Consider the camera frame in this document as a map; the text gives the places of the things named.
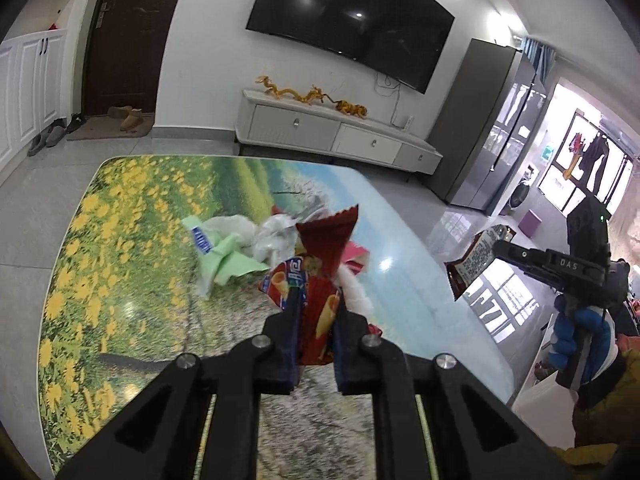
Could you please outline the blue gloved hand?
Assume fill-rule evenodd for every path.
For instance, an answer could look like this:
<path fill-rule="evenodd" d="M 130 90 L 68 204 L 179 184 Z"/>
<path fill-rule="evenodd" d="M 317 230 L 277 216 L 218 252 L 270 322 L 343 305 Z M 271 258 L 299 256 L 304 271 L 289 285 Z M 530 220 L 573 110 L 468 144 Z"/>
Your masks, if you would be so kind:
<path fill-rule="evenodd" d="M 558 371 L 556 382 L 578 391 L 616 360 L 615 325 L 605 308 L 578 304 L 572 297 L 557 296 L 554 307 L 558 316 L 549 360 Z"/>

